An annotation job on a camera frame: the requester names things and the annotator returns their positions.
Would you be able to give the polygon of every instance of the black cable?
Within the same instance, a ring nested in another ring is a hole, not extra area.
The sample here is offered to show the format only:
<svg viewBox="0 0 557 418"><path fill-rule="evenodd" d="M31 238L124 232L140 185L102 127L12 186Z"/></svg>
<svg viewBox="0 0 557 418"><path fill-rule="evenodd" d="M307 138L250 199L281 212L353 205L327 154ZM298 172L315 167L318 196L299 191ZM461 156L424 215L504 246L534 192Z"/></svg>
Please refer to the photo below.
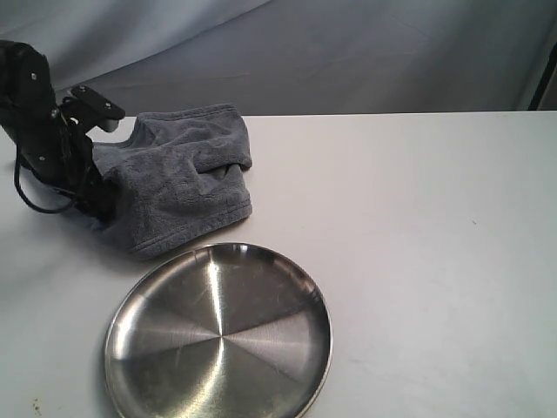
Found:
<svg viewBox="0 0 557 418"><path fill-rule="evenodd" d="M83 193L84 189L85 189L85 184L87 183L87 174L89 172L89 165L85 165L84 168L84 173L83 176L79 182L79 186L77 188L76 193L74 193L74 195L72 196L71 200L64 206L58 207L56 209L46 209L43 208L41 206L37 206L35 205L33 202L30 201L30 199L27 197L27 195L25 195L25 193L23 192L23 189L21 187L21 182L20 182L20 173L21 173L21 157L22 157L22 153L21 153L21 140L17 135L17 127L16 127L16 132L15 132L15 137L16 137L16 167L14 168L14 186L16 187L16 191L17 194L19 194L19 197L22 199L22 201L32 210L39 212L39 213L46 213L46 214L55 214L55 213L61 213L61 212L65 212L68 209L72 208L76 203L77 200L79 199L79 197L81 196L81 194Z"/></svg>

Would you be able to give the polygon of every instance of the stainless steel plate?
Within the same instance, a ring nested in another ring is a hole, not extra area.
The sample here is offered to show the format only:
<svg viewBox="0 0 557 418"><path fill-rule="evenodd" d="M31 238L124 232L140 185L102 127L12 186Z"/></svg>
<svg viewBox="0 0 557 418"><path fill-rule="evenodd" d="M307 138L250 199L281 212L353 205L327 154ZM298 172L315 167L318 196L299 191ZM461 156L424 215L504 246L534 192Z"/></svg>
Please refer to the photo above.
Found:
<svg viewBox="0 0 557 418"><path fill-rule="evenodd" d="M147 274L104 348L108 392L124 418L298 417L332 352L313 280L246 244L208 246Z"/></svg>

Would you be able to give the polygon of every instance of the stain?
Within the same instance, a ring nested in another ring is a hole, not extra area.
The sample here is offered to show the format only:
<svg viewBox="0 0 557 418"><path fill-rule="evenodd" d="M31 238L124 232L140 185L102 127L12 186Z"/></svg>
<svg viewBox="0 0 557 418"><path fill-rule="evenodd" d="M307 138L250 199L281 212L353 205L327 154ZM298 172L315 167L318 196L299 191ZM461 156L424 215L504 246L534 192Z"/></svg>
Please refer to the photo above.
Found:
<svg viewBox="0 0 557 418"><path fill-rule="evenodd" d="M35 415L36 416L43 416L43 413L41 412L41 407L38 404L38 398L34 398L33 399L33 410L35 411Z"/></svg>

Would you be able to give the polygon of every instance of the white tabletop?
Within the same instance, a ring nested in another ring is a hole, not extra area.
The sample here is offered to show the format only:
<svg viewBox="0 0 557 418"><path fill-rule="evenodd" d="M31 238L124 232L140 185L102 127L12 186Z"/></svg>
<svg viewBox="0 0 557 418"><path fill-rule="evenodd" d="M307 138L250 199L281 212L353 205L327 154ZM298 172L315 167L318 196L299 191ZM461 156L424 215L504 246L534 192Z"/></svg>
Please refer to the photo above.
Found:
<svg viewBox="0 0 557 418"><path fill-rule="evenodd" d="M557 113L246 122L254 213L193 245L268 246L319 284L334 354L309 417L557 416ZM14 153L2 134L2 416L113 416L104 332L153 263L29 210Z"/></svg>

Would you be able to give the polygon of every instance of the gray fabric backdrop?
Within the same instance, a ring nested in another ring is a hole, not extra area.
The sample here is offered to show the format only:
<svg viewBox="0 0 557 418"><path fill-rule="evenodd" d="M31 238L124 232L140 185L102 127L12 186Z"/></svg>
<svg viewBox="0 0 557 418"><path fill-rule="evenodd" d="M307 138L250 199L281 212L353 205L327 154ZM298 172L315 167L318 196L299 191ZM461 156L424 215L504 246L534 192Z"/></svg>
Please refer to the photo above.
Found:
<svg viewBox="0 0 557 418"><path fill-rule="evenodd" d="M0 27L49 53L58 87L123 67L88 84L130 114L520 109L557 42L549 0L271 0L242 14L264 2L51 0L39 20L20 2Z"/></svg>

